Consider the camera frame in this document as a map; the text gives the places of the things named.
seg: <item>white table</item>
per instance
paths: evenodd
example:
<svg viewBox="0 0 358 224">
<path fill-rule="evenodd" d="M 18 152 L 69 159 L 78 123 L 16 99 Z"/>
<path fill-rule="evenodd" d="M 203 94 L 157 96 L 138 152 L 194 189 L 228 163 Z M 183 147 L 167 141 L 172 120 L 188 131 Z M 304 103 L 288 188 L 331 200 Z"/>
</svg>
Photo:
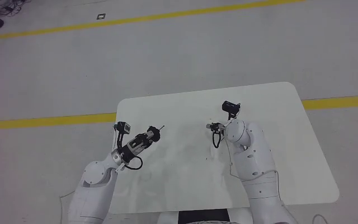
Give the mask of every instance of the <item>white table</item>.
<svg viewBox="0 0 358 224">
<path fill-rule="evenodd" d="M 239 118 L 258 122 L 271 146 L 286 204 L 330 203 L 339 191 L 295 87 L 287 82 L 125 99 L 116 121 L 132 139 L 150 125 L 161 140 L 144 150 L 139 171 L 119 172 L 110 213 L 248 207 L 241 182 L 229 175 L 226 145 L 214 149 L 207 123 L 225 123 L 228 100 Z M 131 166 L 139 166 L 134 159 Z"/>
</svg>

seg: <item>yellow floor line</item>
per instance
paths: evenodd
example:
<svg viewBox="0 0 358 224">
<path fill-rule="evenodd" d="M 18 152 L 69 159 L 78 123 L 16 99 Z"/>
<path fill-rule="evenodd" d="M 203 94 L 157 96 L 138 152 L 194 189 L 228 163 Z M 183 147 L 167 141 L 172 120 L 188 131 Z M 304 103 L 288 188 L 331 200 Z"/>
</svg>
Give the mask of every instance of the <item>yellow floor line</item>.
<svg viewBox="0 0 358 224">
<path fill-rule="evenodd" d="M 330 99 L 302 100 L 305 110 L 358 107 L 358 96 Z M 116 113 L 58 116 L 52 118 L 33 118 L 19 120 L 0 120 L 0 129 L 32 128 L 57 125 L 92 124 L 115 122 Z"/>
<path fill-rule="evenodd" d="M 287 4 L 287 3 L 304 2 L 304 1 L 305 0 L 267 0 L 267 1 L 251 2 L 251 3 L 245 3 L 245 4 L 234 4 L 231 6 L 201 8 L 201 9 L 197 9 L 197 10 L 171 12 L 171 13 L 164 13 L 164 14 L 158 14 L 158 15 L 141 16 L 141 17 L 136 17 L 136 18 L 122 18 L 119 20 L 91 22 L 91 23 L 87 23 L 87 24 L 62 26 L 62 27 L 55 27 L 55 28 L 42 29 L 42 30 L 32 30 L 32 31 L 0 34 L 0 39 L 15 38 L 15 37 L 19 37 L 19 36 L 49 34 L 52 32 L 65 32 L 65 31 L 71 31 L 71 30 L 91 29 L 91 28 L 95 28 L 95 27 L 112 26 L 112 25 L 119 25 L 119 24 L 130 24 L 130 23 L 134 23 L 134 22 L 146 22 L 146 21 L 151 21 L 151 20 L 161 20 L 163 18 L 174 18 L 174 17 L 192 16 L 192 15 L 200 15 L 200 14 L 208 14 L 208 13 L 216 13 L 216 12 L 243 10 L 243 9 L 248 9 L 248 8 L 274 6 L 277 4 Z"/>
</svg>

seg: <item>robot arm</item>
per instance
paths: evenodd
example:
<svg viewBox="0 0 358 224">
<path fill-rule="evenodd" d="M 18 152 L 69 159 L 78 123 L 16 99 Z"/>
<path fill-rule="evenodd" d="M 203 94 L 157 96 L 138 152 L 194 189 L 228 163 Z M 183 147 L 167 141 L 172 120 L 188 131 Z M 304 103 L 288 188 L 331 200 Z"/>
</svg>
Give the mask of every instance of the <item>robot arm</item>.
<svg viewBox="0 0 358 224">
<path fill-rule="evenodd" d="M 146 133 L 138 134 L 122 147 L 123 134 L 129 134 L 130 126 L 125 122 L 118 122 L 115 129 L 119 131 L 118 148 L 103 161 L 91 162 L 84 169 L 69 206 L 69 224 L 103 223 L 112 201 L 117 180 L 116 169 L 122 163 L 128 169 L 140 169 L 142 166 L 129 167 L 129 162 L 135 157 L 142 161 L 138 154 L 161 137 L 160 129 L 151 126 Z"/>
<path fill-rule="evenodd" d="M 262 128 L 233 116 L 239 113 L 240 105 L 226 101 L 223 110 L 229 113 L 229 122 L 208 124 L 207 127 L 234 145 L 233 160 L 249 199 L 253 223 L 296 224 L 280 199 L 274 158 Z"/>
</svg>

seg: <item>black cable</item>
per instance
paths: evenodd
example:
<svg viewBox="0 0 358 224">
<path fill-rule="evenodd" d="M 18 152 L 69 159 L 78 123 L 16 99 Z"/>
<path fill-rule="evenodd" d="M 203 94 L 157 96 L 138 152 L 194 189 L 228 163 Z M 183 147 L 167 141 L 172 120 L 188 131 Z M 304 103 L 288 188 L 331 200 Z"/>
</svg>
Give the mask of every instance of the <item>black cable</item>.
<svg viewBox="0 0 358 224">
<path fill-rule="evenodd" d="M 140 166 L 139 167 L 133 168 L 133 167 L 127 166 L 126 164 L 124 164 L 124 166 L 127 167 L 130 170 L 139 170 L 143 166 L 143 160 L 139 156 L 134 156 L 134 158 L 138 158 L 140 160 Z"/>
<path fill-rule="evenodd" d="M 219 141 L 218 144 L 215 144 L 215 135 L 218 134 L 219 135 Z M 220 132 L 213 132 L 213 145 L 215 148 L 219 148 L 220 142 L 222 140 L 222 134 Z"/>
<path fill-rule="evenodd" d="M 11 3 L 9 3 L 8 5 L 1 5 L 0 6 L 0 16 L 8 16 L 8 17 L 12 17 L 16 14 L 18 14 L 21 9 L 22 6 L 26 3 L 31 2 L 30 1 L 23 1 L 23 0 L 12 0 Z"/>
</svg>

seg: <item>gray floor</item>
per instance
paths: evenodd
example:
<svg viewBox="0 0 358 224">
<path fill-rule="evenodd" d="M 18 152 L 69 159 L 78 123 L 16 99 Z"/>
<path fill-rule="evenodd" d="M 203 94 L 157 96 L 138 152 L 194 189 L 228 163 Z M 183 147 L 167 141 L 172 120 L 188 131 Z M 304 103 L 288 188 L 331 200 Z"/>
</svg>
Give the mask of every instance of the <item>gray floor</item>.
<svg viewBox="0 0 358 224">
<path fill-rule="evenodd" d="M 103 12 L 115 19 L 243 2 L 152 1 L 33 1 L 5 18 L 0 33 L 93 22 Z M 355 96 L 357 9 L 353 0 L 308 0 L 0 39 L 0 120 L 112 113 L 129 97 L 277 81 L 293 83 L 301 99 Z M 358 223 L 358 109 L 307 113 L 340 198 L 289 208 L 301 223 L 316 213 L 330 223 Z M 89 162 L 103 158 L 112 137 L 111 123 L 0 129 L 2 222 L 58 223 L 58 196 L 75 188 Z M 155 223 L 157 216 L 109 214 L 106 223 Z"/>
</svg>

